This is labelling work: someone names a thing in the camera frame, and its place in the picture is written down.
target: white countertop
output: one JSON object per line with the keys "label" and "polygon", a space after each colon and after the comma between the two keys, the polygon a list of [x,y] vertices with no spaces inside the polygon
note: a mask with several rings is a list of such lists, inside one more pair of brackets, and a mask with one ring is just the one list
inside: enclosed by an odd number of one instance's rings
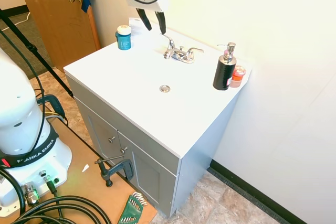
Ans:
{"label": "white countertop", "polygon": [[[222,51],[167,30],[166,35],[174,39],[176,47],[198,47],[204,53],[197,52],[193,64],[166,60],[163,53],[168,39],[157,34],[152,31],[139,38],[127,51],[111,44],[64,70],[182,158],[245,85],[251,67],[237,58],[237,64],[247,69],[241,86],[218,91],[213,87],[213,79]],[[162,93],[161,85],[169,85],[171,91]]]}

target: franka emika robot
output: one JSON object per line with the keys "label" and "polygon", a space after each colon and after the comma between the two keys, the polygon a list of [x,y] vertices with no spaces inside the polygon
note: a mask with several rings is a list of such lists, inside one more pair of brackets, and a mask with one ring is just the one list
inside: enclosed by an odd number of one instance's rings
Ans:
{"label": "franka emika robot", "polygon": [[[167,0],[127,0],[127,3],[136,8],[148,30],[151,24],[145,10],[155,11],[161,33],[165,33],[163,12]],[[67,180],[71,150],[59,139],[39,107],[46,101],[58,107],[60,104],[52,95],[36,100],[27,76],[2,49],[0,79],[0,169],[15,178],[28,205],[34,205],[40,196],[49,192],[48,179],[57,179],[56,186]],[[11,215],[18,206],[17,192],[0,175],[0,217]]]}

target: white cable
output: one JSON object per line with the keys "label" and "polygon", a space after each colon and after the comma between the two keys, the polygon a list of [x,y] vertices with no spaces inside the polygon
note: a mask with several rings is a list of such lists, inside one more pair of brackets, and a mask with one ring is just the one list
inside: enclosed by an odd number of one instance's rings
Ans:
{"label": "white cable", "polygon": [[18,25],[18,24],[21,24],[21,23],[23,23],[23,22],[26,22],[26,21],[29,19],[29,16],[30,16],[30,12],[28,13],[27,18],[26,18],[25,20],[22,20],[22,21],[16,23],[15,25]]}
{"label": "white cable", "polygon": [[60,115],[48,115],[48,116],[46,116],[46,119],[48,119],[48,118],[59,118],[65,123],[64,118]]}

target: sink drain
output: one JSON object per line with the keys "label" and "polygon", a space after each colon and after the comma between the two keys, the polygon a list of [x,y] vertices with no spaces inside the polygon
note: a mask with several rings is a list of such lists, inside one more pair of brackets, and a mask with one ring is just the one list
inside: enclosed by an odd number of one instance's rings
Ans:
{"label": "sink drain", "polygon": [[162,85],[160,87],[160,91],[163,93],[168,93],[170,91],[170,87],[168,85]]}

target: bathroom vanity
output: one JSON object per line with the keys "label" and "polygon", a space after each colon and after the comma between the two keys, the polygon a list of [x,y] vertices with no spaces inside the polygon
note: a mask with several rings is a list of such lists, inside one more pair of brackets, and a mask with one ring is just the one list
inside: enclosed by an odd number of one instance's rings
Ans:
{"label": "bathroom vanity", "polygon": [[195,52],[192,64],[165,59],[168,40],[154,33],[130,50],[114,43],[64,70],[97,152],[130,159],[131,183],[170,216],[209,167],[251,68],[237,56],[247,69],[241,86],[218,91],[212,83],[222,51],[168,30],[177,46],[204,53]]}

